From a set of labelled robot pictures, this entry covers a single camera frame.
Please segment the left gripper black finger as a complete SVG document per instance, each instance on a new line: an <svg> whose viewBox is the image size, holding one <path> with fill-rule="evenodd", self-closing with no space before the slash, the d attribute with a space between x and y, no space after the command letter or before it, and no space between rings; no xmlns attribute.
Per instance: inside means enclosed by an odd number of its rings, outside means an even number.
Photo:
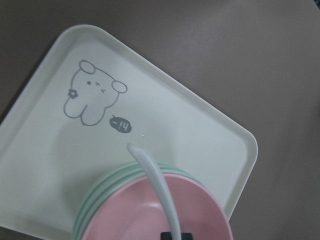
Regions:
<svg viewBox="0 0 320 240"><path fill-rule="evenodd" d="M181 240L193 240L193 233L187 228L181 228ZM173 240L171 231L163 231L160 234L161 240Z"/></svg>

